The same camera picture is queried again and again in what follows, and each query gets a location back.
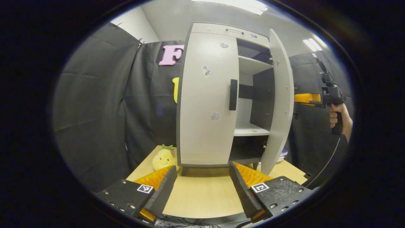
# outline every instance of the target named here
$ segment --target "stuffed toy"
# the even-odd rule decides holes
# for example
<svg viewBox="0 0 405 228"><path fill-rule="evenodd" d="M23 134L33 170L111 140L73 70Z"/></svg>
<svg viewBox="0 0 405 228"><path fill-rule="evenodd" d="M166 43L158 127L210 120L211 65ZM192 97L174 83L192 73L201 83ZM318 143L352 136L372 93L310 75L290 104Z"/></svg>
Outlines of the stuffed toy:
<svg viewBox="0 0 405 228"><path fill-rule="evenodd" d="M177 166L177 156L173 145L162 145L162 149L153 157L152 166L154 170L159 170L167 166L176 166L177 171L180 169Z"/></svg>

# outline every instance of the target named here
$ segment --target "table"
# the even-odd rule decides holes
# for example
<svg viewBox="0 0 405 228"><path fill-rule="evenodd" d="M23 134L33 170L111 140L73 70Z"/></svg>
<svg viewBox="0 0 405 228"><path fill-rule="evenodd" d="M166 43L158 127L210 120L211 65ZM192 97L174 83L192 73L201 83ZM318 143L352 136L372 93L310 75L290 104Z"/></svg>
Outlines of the table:
<svg viewBox="0 0 405 228"><path fill-rule="evenodd" d="M162 148L157 146L143 162L127 177L134 181L154 172L152 159ZM163 210L166 215L185 218L214 218L243 212L242 204L229 176L229 167L225 168L189 168L185 176L177 172L177 179L169 200ZM269 176L285 176L303 184L305 173L287 161L274 166Z"/></svg>

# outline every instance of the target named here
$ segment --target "black fabric backdrop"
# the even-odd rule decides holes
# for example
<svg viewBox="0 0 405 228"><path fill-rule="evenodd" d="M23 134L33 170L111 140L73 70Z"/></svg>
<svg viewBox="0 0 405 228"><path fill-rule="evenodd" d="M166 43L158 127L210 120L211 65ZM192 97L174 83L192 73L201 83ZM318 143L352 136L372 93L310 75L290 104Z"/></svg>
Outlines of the black fabric backdrop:
<svg viewBox="0 0 405 228"><path fill-rule="evenodd" d="M127 177L161 144L176 146L174 83L184 56L175 65L159 66L162 41L138 47L137 40L109 23L89 37L66 64L55 91L53 123L60 151L72 172L98 192ZM317 53L347 96L347 74L330 54ZM290 57L299 92L321 92L320 67L308 54ZM332 155L329 110L300 105L286 143L286 159L316 173Z"/></svg>

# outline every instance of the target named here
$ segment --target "hand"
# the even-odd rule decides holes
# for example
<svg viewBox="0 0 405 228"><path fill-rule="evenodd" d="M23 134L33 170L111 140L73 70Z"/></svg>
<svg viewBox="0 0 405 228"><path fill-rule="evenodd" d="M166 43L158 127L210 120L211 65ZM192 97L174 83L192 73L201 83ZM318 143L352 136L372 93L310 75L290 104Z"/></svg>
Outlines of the hand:
<svg viewBox="0 0 405 228"><path fill-rule="evenodd" d="M337 113L340 112L342 114L342 134L346 136L347 142L349 142L350 135L352 133L353 128L353 120L349 116L349 112L347 111L345 104L334 105L332 104L330 108L330 128L335 127L335 123L337 123Z"/></svg>

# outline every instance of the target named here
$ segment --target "checkered sticker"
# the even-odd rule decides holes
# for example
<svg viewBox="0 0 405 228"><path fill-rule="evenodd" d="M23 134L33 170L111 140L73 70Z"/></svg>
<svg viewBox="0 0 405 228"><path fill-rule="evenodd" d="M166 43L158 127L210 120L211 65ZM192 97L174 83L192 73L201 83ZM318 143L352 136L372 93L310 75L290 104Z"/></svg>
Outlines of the checkered sticker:
<svg viewBox="0 0 405 228"><path fill-rule="evenodd" d="M251 187L256 193L269 189L269 187L265 183L252 185Z"/></svg>
<svg viewBox="0 0 405 228"><path fill-rule="evenodd" d="M139 188L137 189L137 191L144 192L144 193L148 194L149 192L152 191L152 189L153 189L152 186L140 185Z"/></svg>
<svg viewBox="0 0 405 228"><path fill-rule="evenodd" d="M221 46L222 48L227 48L227 47L229 47L229 45L226 44L226 43L220 43L220 46Z"/></svg>

